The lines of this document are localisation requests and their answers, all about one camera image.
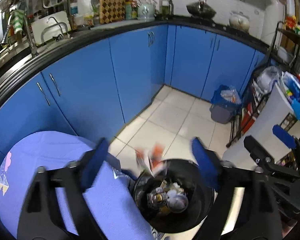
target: white floor tile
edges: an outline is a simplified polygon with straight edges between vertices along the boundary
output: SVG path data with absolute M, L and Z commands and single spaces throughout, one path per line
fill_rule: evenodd
M 197 163 L 194 156 L 192 155 L 191 141 L 179 135 L 177 135 L 173 140 L 163 159 L 184 159 L 192 160 L 193 162 Z
M 188 112 L 162 102 L 149 118 L 149 121 L 162 126 L 170 132 L 177 133 L 183 124 Z
M 194 97 L 173 89 L 168 94 L 164 102 L 189 111 L 194 100 Z
M 151 149 L 156 143 L 160 143 L 165 147 L 163 152 L 165 154 L 175 136 L 175 133 L 147 121 L 129 141 L 128 145 L 133 148 Z
M 189 140 L 194 137 L 199 137 L 203 144 L 208 147 L 210 145 L 214 127 L 214 122 L 194 114 L 189 114 L 178 134 Z
M 226 124 L 216 122 L 216 125 L 219 125 L 219 126 L 223 127 L 224 129 L 227 129 L 229 132 L 231 131 L 231 121 Z
M 190 109 L 190 113 L 203 117 L 213 122 L 210 112 L 211 104 L 209 102 L 196 99 Z
M 227 150 L 226 144 L 229 142 L 230 129 L 224 124 L 216 123 L 209 150 L 215 151 L 220 158 L 223 153 Z
M 152 104 L 140 114 L 140 117 L 147 120 L 151 116 L 151 114 L 157 109 L 157 107 L 161 104 L 161 102 L 162 101 L 155 98 Z
M 109 146 L 109 153 L 116 157 L 119 152 L 125 147 L 126 143 L 123 143 L 119 139 L 114 139 L 114 141 Z
M 140 129 L 140 127 L 145 123 L 145 121 L 145 119 L 137 117 L 123 129 L 123 131 L 117 136 L 117 138 L 125 143 L 128 143 Z
M 155 96 L 158 100 L 163 101 L 172 90 L 171 87 L 163 86 L 160 92 Z
M 136 152 L 132 147 L 126 145 L 123 148 L 123 150 L 119 153 L 117 158 L 120 161 L 122 169 L 131 170 L 133 174 L 136 175 L 137 177 L 140 175 L 141 170 L 137 165 Z

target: purple cover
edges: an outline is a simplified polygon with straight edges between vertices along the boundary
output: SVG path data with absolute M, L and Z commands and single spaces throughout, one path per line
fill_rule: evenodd
M 12 147 L 0 167 L 0 217 L 14 237 L 23 200 L 38 166 L 62 168 L 95 148 L 82 137 L 56 131 L 31 134 Z M 153 240 L 150 225 L 141 216 L 120 174 L 104 162 L 93 186 L 84 193 L 90 210 L 111 239 Z M 62 188 L 57 197 L 68 231 L 77 234 Z

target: shelf rack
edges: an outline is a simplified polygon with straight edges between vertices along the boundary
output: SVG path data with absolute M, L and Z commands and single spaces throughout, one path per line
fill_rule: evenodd
M 268 94 L 262 94 L 258 93 L 258 90 L 256 89 L 257 83 L 256 78 L 259 76 L 259 74 L 267 67 L 271 65 L 271 58 L 275 55 L 275 42 L 278 35 L 278 32 L 285 35 L 288 39 L 290 39 L 295 45 L 297 46 L 297 50 L 295 55 L 298 55 L 300 52 L 300 35 L 294 33 L 291 30 L 285 30 L 282 28 L 279 28 L 279 24 L 284 24 L 284 22 L 279 21 L 277 23 L 277 27 L 275 30 L 274 39 L 272 41 L 271 46 L 269 47 L 269 50 L 266 54 L 266 57 L 264 60 L 261 61 L 261 63 L 254 69 L 250 76 L 250 80 L 248 82 L 248 85 L 243 92 L 242 98 L 243 98 L 243 104 L 248 105 L 249 103 L 252 104 L 252 112 L 248 120 L 242 124 L 242 111 L 239 111 L 239 113 L 232 118 L 231 121 L 231 134 L 230 134 L 230 140 L 229 143 L 226 145 L 227 148 L 229 148 L 233 143 L 238 141 L 241 136 L 243 135 L 243 130 L 245 129 L 246 125 L 251 121 L 253 117 L 258 118 L 260 112 L 262 111 L 263 107 L 266 105 L 270 93 Z M 296 64 L 296 57 L 292 60 L 292 62 L 289 65 L 286 65 L 284 62 L 280 62 L 280 66 L 282 66 L 284 71 L 291 71 L 291 69 Z

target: white pot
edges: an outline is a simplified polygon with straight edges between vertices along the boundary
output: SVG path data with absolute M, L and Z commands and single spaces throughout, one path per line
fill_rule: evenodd
M 230 27 L 240 29 L 243 31 L 249 31 L 249 17 L 245 16 L 242 12 L 231 12 L 231 16 L 229 18 Z

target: bottle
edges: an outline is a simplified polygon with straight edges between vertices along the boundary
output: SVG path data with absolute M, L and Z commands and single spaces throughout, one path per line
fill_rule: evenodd
M 125 9 L 126 9 L 126 20 L 131 20 L 132 19 L 132 7 L 131 7 L 130 1 L 126 1 Z
M 173 2 L 172 0 L 169 0 L 169 16 L 173 16 Z
M 162 19 L 168 19 L 169 16 L 169 1 L 162 1 Z

